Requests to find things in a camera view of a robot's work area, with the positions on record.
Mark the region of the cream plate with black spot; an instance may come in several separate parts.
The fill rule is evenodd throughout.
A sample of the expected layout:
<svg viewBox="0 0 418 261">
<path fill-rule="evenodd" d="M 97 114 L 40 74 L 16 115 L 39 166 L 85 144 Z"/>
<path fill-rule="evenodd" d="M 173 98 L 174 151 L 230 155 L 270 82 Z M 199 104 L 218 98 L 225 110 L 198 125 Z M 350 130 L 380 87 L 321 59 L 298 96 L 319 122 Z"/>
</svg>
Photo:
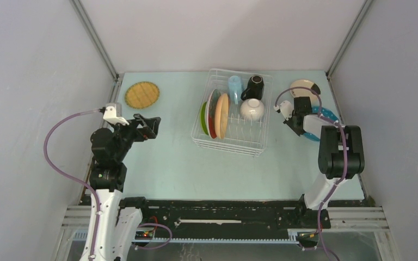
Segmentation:
<svg viewBox="0 0 418 261">
<path fill-rule="evenodd" d="M 296 98 L 296 97 L 310 97 L 311 100 L 317 98 L 316 95 L 320 95 L 321 94 L 321 90 L 319 88 L 319 86 L 308 79 L 299 79 L 299 80 L 295 80 L 291 85 L 290 85 L 290 93 L 291 95 Z"/>
</svg>

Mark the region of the blue polka dot plate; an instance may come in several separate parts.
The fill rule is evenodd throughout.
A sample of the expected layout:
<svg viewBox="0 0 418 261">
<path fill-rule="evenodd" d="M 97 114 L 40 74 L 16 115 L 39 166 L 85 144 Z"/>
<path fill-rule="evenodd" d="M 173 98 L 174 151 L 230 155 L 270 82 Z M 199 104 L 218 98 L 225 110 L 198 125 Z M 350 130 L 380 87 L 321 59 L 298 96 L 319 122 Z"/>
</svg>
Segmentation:
<svg viewBox="0 0 418 261">
<path fill-rule="evenodd" d="M 332 123 L 323 120 L 318 116 L 319 106 L 312 107 L 312 113 L 304 116 L 303 119 L 303 136 L 312 141 L 320 141 L 321 129 L 323 126 L 332 126 Z M 321 114 L 331 122 L 339 121 L 339 118 L 329 109 L 322 108 Z"/>
</svg>

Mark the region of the yellow woven plate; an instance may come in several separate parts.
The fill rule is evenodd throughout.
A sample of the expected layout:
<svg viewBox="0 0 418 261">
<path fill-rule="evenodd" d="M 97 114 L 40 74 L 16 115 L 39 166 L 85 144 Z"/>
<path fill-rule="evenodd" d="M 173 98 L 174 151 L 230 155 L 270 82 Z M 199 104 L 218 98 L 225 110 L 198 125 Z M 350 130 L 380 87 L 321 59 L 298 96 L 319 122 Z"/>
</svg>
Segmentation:
<svg viewBox="0 0 418 261">
<path fill-rule="evenodd" d="M 158 86 L 152 82 L 137 82 L 125 92 L 125 103 L 133 109 L 145 109 L 157 102 L 160 96 Z"/>
</svg>

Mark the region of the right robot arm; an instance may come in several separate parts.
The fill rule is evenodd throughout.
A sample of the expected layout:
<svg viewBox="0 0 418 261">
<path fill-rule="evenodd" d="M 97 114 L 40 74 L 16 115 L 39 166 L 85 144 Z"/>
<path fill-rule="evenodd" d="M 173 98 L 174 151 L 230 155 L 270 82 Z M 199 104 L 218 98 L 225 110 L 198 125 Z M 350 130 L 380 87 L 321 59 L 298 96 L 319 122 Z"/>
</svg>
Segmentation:
<svg viewBox="0 0 418 261">
<path fill-rule="evenodd" d="M 305 206 L 297 209 L 294 216 L 299 226 L 309 227 L 317 219 L 315 210 L 326 209 L 340 184 L 364 170 L 361 129 L 341 124 L 330 110 L 312 106 L 307 96 L 297 97 L 293 102 L 283 101 L 275 110 L 297 135 L 319 142 L 318 168 L 321 173 L 303 196 Z"/>
</svg>

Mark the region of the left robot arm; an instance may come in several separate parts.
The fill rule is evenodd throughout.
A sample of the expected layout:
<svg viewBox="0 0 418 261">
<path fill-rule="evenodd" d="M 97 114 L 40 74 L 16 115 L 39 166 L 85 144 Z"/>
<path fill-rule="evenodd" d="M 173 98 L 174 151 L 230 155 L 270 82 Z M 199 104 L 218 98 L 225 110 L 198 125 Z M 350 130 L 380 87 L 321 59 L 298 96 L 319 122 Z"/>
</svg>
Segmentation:
<svg viewBox="0 0 418 261">
<path fill-rule="evenodd" d="M 134 114 L 126 125 L 100 128 L 90 137 L 94 164 L 91 167 L 91 217 L 81 260 L 126 260 L 138 226 L 150 220 L 142 206 L 121 207 L 127 172 L 123 160 L 135 142 L 155 139 L 160 117 Z"/>
</svg>

